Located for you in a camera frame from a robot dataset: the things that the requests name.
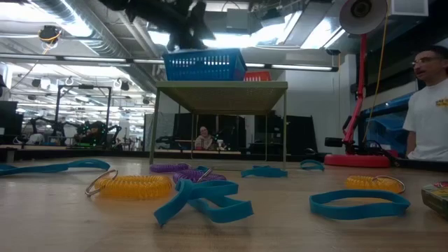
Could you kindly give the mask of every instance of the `blue plastic basket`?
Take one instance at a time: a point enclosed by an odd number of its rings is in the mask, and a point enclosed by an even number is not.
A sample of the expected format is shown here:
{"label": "blue plastic basket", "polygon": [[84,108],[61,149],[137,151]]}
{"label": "blue plastic basket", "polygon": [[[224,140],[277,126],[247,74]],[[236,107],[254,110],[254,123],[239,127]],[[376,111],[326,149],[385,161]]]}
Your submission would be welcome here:
{"label": "blue plastic basket", "polygon": [[168,81],[242,81],[247,67],[238,48],[163,55]]}

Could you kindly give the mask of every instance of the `blue rubber band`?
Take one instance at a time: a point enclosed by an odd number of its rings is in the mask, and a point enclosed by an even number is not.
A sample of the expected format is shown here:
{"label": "blue rubber band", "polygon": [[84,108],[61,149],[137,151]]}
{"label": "blue rubber band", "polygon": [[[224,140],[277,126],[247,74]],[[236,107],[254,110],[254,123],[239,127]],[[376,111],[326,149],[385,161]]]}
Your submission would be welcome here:
{"label": "blue rubber band", "polygon": [[[191,180],[181,179],[176,184],[176,190],[178,194],[154,212],[161,226],[173,218],[187,203],[216,223],[238,221],[253,214],[250,201],[225,197],[225,195],[238,193],[238,184],[231,181],[193,183]],[[200,198],[209,200],[220,208],[211,208]]]}
{"label": "blue rubber band", "polygon": [[74,167],[100,168],[103,170],[107,170],[111,166],[104,161],[96,159],[79,160],[66,164],[50,164],[35,167],[14,167],[12,165],[0,164],[0,176],[20,174],[25,172],[37,172],[37,173],[63,172],[68,170],[69,168]]}
{"label": "blue rubber band", "polygon": [[[368,197],[392,202],[364,204],[360,206],[327,206],[333,200],[350,197]],[[404,197],[383,190],[338,190],[309,197],[311,212],[336,220],[358,220],[382,216],[401,216],[411,203]]]}
{"label": "blue rubber band", "polygon": [[322,165],[321,162],[319,161],[315,161],[315,160],[303,160],[300,162],[300,168],[304,169],[304,170],[314,170],[314,169],[319,169],[322,172],[325,171],[325,167]]}
{"label": "blue rubber band", "polygon": [[281,177],[288,177],[288,172],[283,171],[279,168],[272,168],[270,166],[265,167],[253,166],[252,169],[248,169],[241,172],[242,178],[250,175],[262,176],[266,178],[281,178]]}
{"label": "blue rubber band", "polygon": [[209,170],[209,168],[207,168],[207,167],[203,167],[203,166],[198,166],[198,167],[196,168],[196,170],[206,172],[206,171]]}

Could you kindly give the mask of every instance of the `yellow coiled keychain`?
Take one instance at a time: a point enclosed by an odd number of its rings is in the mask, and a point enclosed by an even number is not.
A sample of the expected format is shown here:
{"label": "yellow coiled keychain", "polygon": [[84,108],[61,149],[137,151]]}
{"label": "yellow coiled keychain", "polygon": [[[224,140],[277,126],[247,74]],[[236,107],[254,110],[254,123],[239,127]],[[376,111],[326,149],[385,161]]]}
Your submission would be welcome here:
{"label": "yellow coiled keychain", "polygon": [[403,193],[406,190],[402,181],[390,176],[350,176],[345,186],[349,189],[386,190],[392,193]]}
{"label": "yellow coiled keychain", "polygon": [[[115,175],[112,178],[105,178],[113,172]],[[172,182],[167,176],[117,175],[118,171],[115,169],[105,172],[85,189],[85,194],[90,197],[101,192],[102,197],[151,200],[167,196],[172,191]]]}

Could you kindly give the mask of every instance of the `workbench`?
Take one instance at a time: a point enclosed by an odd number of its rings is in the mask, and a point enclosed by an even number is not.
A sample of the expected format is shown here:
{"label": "workbench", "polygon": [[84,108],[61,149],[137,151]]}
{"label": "workbench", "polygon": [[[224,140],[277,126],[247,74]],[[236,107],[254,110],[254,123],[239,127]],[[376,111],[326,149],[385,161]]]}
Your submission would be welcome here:
{"label": "workbench", "polygon": [[[147,175],[148,158],[98,157],[119,176]],[[17,162],[49,165],[77,159]],[[447,181],[447,174],[412,169],[326,167],[305,171],[287,163],[288,178],[242,178],[239,171],[263,161],[154,160],[158,164],[204,165],[239,184],[230,197],[250,200],[254,214],[233,223],[213,223],[190,206],[164,227],[154,210],[174,195],[148,201],[87,198],[85,188],[104,171],[69,169],[56,174],[0,177],[0,251],[7,252],[445,252],[448,222],[421,200],[421,187]],[[270,162],[278,167],[281,162]],[[403,181],[411,202],[404,216],[331,220],[309,210],[309,196],[344,189],[350,175],[388,175]],[[362,204],[353,199],[335,204]]]}

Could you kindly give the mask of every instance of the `purple coiled keychain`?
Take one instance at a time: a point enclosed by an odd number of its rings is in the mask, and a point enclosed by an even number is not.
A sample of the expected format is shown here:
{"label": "purple coiled keychain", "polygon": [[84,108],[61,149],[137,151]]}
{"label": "purple coiled keychain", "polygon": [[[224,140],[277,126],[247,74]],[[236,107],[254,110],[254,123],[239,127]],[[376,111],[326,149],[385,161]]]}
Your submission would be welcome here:
{"label": "purple coiled keychain", "polygon": [[152,164],[149,170],[152,172],[162,173],[162,172],[179,172],[189,169],[191,166],[189,164]]}
{"label": "purple coiled keychain", "polygon": [[[173,175],[173,181],[177,183],[177,181],[181,179],[190,179],[193,183],[196,183],[201,177],[204,175],[203,171],[188,169],[183,171],[178,171]],[[223,175],[220,174],[208,174],[207,176],[202,178],[201,182],[204,181],[214,181],[214,180],[227,180]]]}

